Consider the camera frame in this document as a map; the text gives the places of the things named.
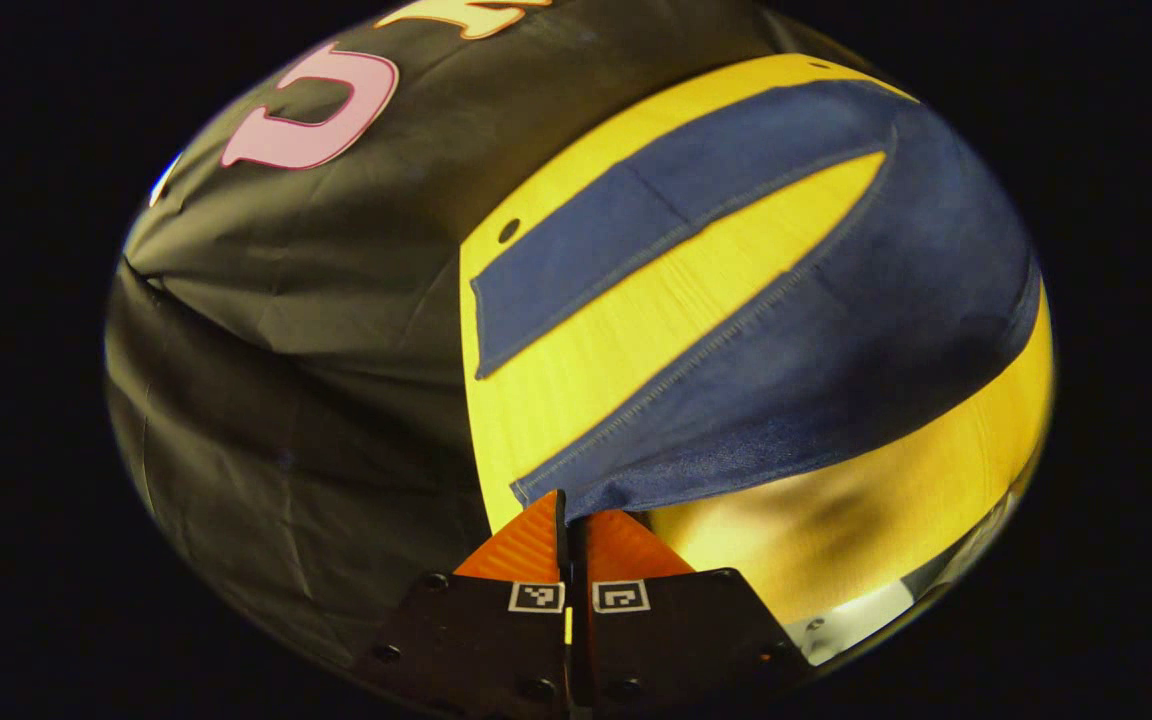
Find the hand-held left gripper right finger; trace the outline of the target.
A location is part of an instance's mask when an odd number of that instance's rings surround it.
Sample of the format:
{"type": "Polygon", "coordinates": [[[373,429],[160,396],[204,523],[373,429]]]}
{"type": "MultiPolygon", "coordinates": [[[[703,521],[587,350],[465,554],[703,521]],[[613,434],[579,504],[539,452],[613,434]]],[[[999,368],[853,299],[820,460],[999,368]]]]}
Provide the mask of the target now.
{"type": "Polygon", "coordinates": [[[744,714],[812,679],[748,579],[699,571],[626,511],[573,521],[573,711],[744,714]]]}

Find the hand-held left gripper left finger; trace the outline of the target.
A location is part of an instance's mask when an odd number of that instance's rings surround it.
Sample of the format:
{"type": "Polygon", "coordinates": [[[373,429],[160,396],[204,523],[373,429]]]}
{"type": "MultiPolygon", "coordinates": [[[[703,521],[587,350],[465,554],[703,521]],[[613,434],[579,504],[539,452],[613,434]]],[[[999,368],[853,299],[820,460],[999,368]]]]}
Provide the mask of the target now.
{"type": "Polygon", "coordinates": [[[552,492],[458,569],[412,579],[362,647],[357,679],[435,717],[564,717],[564,505],[552,492]]]}

